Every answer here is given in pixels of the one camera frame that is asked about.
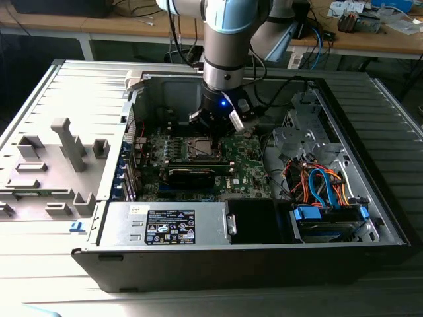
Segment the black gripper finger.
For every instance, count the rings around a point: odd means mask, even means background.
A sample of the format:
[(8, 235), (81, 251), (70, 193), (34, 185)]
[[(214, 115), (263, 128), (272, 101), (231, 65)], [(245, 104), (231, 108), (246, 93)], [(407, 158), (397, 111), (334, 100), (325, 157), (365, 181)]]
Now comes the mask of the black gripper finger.
[(200, 108), (198, 111), (193, 112), (189, 115), (188, 123), (198, 133), (211, 139), (212, 149), (218, 148), (218, 143), (219, 143), (218, 124), (215, 121), (215, 118), (212, 112), (204, 108)]

